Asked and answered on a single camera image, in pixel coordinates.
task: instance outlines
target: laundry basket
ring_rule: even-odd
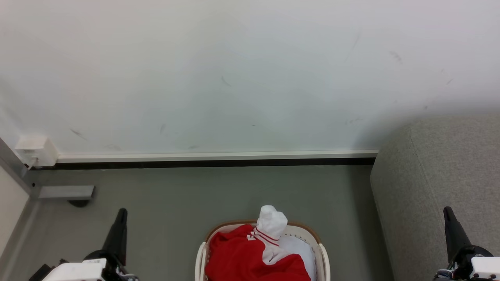
[[[205,275],[205,266],[209,262],[210,258],[209,244],[210,240],[217,232],[228,233],[242,225],[250,224],[255,226],[256,223],[257,220],[237,220],[216,226],[208,234],[205,242],[201,243],[199,246],[198,255],[196,255],[196,265],[194,267],[194,280],[208,280],[208,277]],[[328,260],[327,250],[323,244],[321,244],[321,240],[316,232],[303,224],[288,222],[283,235],[295,236],[309,244],[316,257],[316,281],[330,281],[330,261]]]

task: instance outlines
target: white wall socket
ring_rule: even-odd
[[[46,136],[21,136],[15,151],[24,164],[35,167],[54,166],[59,157],[56,147]]]

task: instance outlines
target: black baseboard strip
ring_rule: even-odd
[[[147,161],[147,162],[98,162],[57,163],[52,167],[32,170],[106,170],[189,167],[250,167],[250,166],[311,166],[311,165],[373,165],[369,158],[314,158],[314,159],[256,159],[256,160],[199,160],[199,161]]]

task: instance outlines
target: red jacket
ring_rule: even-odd
[[[253,230],[252,225],[245,224],[212,237],[210,258],[205,267],[210,281],[311,281],[298,254],[290,254],[275,264],[265,264],[264,243],[248,239]]]

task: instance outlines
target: gray sofa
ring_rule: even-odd
[[[443,208],[471,243],[500,256],[500,114],[423,119],[397,131],[371,172],[394,279],[447,265]]]

